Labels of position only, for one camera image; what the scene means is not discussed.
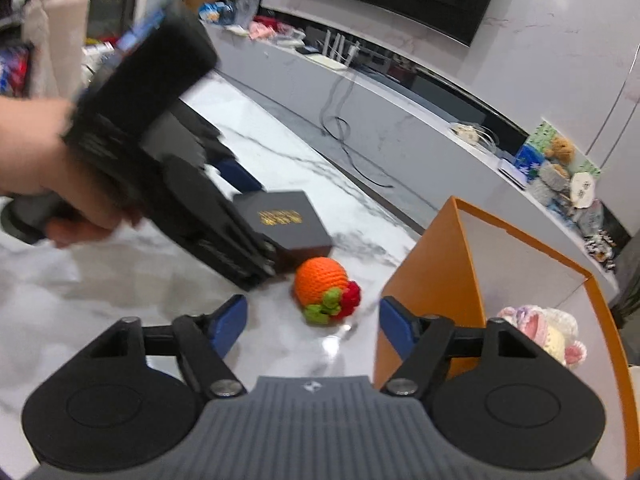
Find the person's left hand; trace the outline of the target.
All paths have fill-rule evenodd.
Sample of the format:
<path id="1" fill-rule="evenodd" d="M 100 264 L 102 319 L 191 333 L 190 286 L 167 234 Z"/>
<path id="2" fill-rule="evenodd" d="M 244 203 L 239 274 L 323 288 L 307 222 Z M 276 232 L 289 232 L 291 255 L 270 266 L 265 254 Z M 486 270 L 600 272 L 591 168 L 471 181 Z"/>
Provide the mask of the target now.
<path id="1" fill-rule="evenodd" d="M 142 221 L 137 209 L 116 205 L 99 177 L 63 142 L 74 104 L 63 99 L 1 99 L 1 193 L 58 194 L 80 213 L 44 229 L 58 248 L 99 242 L 122 223 Z"/>

